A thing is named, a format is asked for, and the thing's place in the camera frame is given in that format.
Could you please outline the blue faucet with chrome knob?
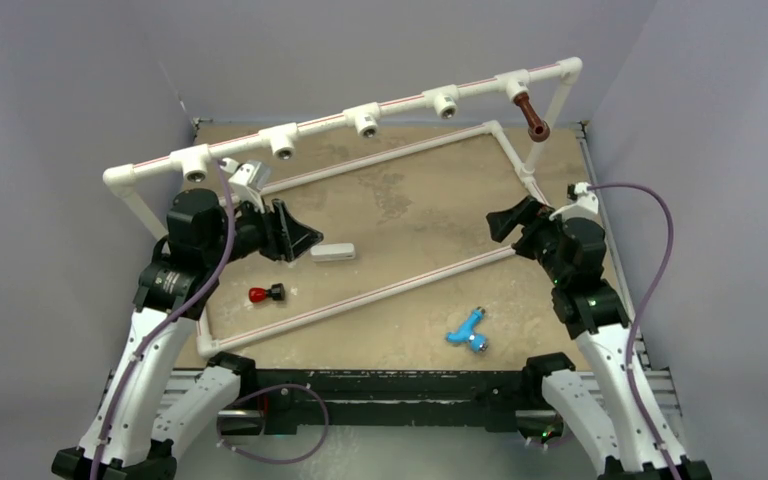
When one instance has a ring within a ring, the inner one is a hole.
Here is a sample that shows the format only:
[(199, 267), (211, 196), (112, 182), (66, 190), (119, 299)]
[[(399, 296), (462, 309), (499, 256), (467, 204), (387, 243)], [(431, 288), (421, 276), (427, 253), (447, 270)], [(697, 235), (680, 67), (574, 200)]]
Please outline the blue faucet with chrome knob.
[(473, 353), (486, 351), (488, 348), (487, 337), (476, 330), (485, 315), (486, 310), (483, 307), (476, 307), (456, 331), (446, 334), (445, 340), (451, 345), (465, 345)]

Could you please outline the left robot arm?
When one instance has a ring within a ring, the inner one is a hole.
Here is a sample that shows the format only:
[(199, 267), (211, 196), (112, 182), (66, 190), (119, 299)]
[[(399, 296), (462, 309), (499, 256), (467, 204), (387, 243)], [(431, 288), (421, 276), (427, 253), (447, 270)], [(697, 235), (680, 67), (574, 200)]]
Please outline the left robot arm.
[(54, 457), (51, 471), (60, 478), (174, 478), (183, 454), (223, 407), (247, 408), (258, 395), (254, 361), (218, 354), (182, 397), (160, 408), (220, 274), (252, 253), (293, 261), (323, 239), (280, 199), (264, 211), (248, 202), (227, 208), (203, 188), (178, 194), (166, 222), (167, 235), (138, 277), (127, 343), (96, 417), (77, 446)]

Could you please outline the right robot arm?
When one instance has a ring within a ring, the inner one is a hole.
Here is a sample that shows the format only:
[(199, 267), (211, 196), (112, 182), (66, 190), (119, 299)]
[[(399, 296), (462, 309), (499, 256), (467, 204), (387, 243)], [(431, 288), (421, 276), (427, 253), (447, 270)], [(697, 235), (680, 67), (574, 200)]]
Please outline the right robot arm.
[(594, 220), (566, 218), (531, 195), (487, 214), (490, 236), (503, 242), (515, 228), (515, 254), (536, 261), (553, 284), (555, 315), (587, 359), (601, 394), (593, 396), (559, 360), (531, 358), (524, 399), (550, 405), (581, 444), (600, 479), (709, 479), (663, 415), (634, 349), (633, 323), (604, 277), (606, 234)]

